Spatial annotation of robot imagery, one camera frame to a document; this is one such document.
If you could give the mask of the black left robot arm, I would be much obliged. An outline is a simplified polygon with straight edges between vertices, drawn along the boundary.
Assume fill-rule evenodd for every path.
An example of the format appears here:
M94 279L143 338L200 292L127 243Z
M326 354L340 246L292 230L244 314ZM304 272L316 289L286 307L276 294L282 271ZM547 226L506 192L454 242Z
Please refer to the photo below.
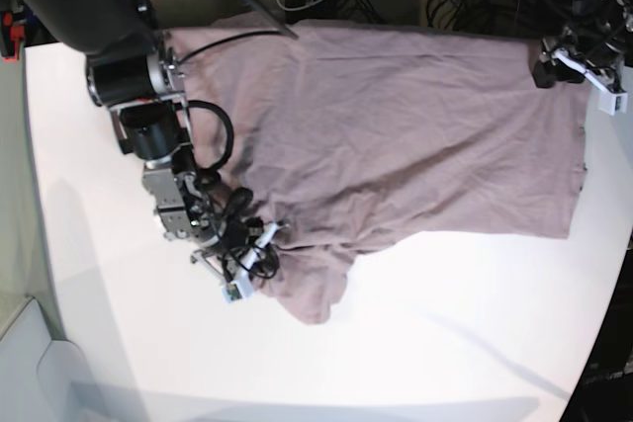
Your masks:
M632 64L632 0L540 0L562 21L560 32L541 40L532 69L542 89L559 82L589 81L622 94L622 70Z

